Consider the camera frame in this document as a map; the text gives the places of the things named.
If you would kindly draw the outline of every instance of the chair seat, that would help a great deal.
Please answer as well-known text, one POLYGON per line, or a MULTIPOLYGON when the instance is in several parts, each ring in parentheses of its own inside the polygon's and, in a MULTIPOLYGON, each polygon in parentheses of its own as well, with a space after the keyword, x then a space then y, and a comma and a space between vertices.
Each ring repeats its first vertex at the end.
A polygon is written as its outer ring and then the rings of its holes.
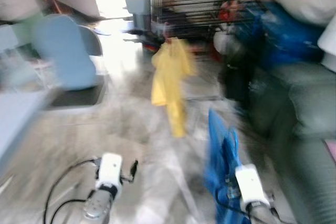
POLYGON ((71 109, 101 103, 104 95, 104 76, 97 76, 97 85, 76 91, 61 90, 50 104, 50 109, 71 109))

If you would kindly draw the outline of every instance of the gray floor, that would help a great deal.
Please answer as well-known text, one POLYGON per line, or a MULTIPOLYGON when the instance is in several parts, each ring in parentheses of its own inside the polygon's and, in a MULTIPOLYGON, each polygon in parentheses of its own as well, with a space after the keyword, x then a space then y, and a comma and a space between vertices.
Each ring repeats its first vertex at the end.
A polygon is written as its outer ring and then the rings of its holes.
MULTIPOLYGON (((276 196, 280 215, 292 221, 260 137, 234 114, 232 102, 188 102, 187 136, 171 136, 164 108, 150 101, 154 73, 150 57, 142 53, 140 44, 123 40, 133 37, 121 34, 122 26, 121 21, 110 20, 99 27, 112 33, 100 37, 110 77, 102 105, 82 114, 41 112, 26 134, 8 167, 7 174, 15 177, 0 195, 0 223, 41 223, 44 201, 56 177, 70 164, 104 152, 121 154, 125 173, 134 159, 140 163, 135 183, 124 186, 110 223, 215 223, 214 203, 203 187, 209 108, 238 129, 240 159, 258 166, 265 189, 276 196)), ((203 61, 198 62, 198 68, 199 76, 183 83, 185 97, 220 95, 215 81, 218 65, 203 61)), ((93 179, 92 167, 79 168, 60 184, 56 195, 63 199, 85 197, 94 186, 93 179), (76 183, 80 183, 78 188, 71 189, 76 183)), ((62 211, 55 223, 66 223, 69 211, 67 223, 76 223, 80 203, 62 211)))

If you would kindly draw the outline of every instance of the gray couch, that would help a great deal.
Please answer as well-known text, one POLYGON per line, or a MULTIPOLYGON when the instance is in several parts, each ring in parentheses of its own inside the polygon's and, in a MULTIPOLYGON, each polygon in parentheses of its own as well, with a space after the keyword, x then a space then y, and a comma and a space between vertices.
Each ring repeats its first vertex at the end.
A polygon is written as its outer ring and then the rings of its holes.
POLYGON ((249 116, 268 141, 282 188, 299 223, 336 223, 336 74, 319 64, 257 70, 249 116))

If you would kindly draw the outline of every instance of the tiled floor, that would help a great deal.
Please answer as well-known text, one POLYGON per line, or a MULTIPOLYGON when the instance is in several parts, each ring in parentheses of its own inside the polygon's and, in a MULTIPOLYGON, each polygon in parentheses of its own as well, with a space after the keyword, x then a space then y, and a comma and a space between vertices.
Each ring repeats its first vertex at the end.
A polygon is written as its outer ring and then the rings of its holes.
MULTIPOLYGON (((100 25, 100 29, 111 33, 100 36, 110 76, 103 104, 90 113, 40 113, 8 167, 8 174, 15 177, 0 196, 0 223, 40 224, 44 201, 56 177, 75 161, 104 152, 121 154, 125 173, 134 159, 140 163, 135 183, 124 186, 110 223, 214 223, 214 203, 203 187, 209 108, 238 129, 241 161, 258 166, 265 189, 275 193, 280 215, 292 220, 270 162, 264 159, 260 138, 234 114, 231 102, 187 103, 188 134, 183 139, 171 136, 164 108, 150 101, 154 73, 150 57, 143 55, 141 44, 124 41, 132 36, 120 33, 122 26, 119 20, 100 25), (188 198, 189 191, 196 207, 188 198)), ((207 61, 198 65, 200 76, 183 84, 185 97, 220 95, 215 81, 218 66, 207 61)), ((56 195, 81 182, 76 197, 85 197, 94 186, 93 179, 92 167, 79 168, 59 185, 56 195)), ((73 194, 74 190, 70 190, 65 197, 73 194)), ((67 223, 76 223, 80 204, 74 204, 72 210, 67 223)), ((61 211, 55 223, 66 223, 66 213, 61 211)))

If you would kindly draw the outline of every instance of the yellow towel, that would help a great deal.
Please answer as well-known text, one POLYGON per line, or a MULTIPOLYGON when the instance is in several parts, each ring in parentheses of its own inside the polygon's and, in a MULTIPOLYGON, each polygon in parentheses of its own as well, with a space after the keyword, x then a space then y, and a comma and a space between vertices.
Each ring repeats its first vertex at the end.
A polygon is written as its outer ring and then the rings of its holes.
POLYGON ((173 135, 183 137, 185 112, 181 80, 196 73, 193 55, 183 40, 171 38, 171 42, 164 43, 153 56, 152 63, 156 68, 152 86, 152 104, 166 105, 173 135))

